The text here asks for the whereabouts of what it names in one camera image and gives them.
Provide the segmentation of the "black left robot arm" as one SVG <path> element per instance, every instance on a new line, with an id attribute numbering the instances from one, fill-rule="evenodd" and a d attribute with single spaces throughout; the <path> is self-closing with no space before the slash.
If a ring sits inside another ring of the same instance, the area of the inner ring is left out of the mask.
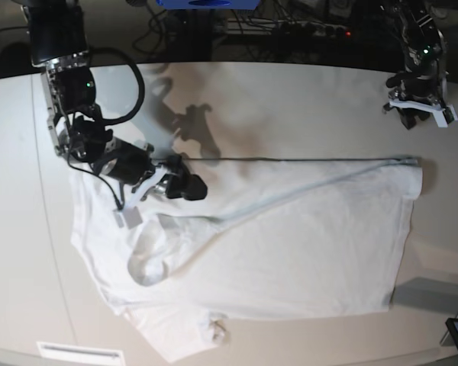
<path id="1" fill-rule="evenodd" d="M 432 117 L 448 127 L 457 119 L 447 103 L 447 46 L 443 34 L 423 1 L 383 1 L 382 12 L 397 37 L 405 69 L 386 81 L 389 102 L 384 112 L 397 110 L 402 125 L 410 130 L 417 120 Z"/>

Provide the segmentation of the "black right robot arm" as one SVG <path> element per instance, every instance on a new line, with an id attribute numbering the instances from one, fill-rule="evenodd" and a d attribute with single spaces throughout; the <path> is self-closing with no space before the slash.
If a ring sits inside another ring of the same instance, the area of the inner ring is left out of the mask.
<path id="1" fill-rule="evenodd" d="M 144 149 L 115 137 L 113 126 L 132 120 L 140 111 L 146 88 L 135 63 L 124 52 L 89 48 L 84 13 L 77 1 L 22 1 L 31 44 L 31 64 L 40 70 L 47 103 L 47 129 L 54 152 L 76 171 L 114 180 L 119 190 L 112 196 L 119 210 L 125 208 L 124 188 L 146 196 L 159 189 L 169 199 L 200 201 L 208 187 L 191 173 L 182 157 L 152 160 L 152 146 Z M 90 69 L 97 55 L 119 57 L 134 75 L 137 98 L 126 114 L 106 118 L 96 101 L 96 82 Z"/>

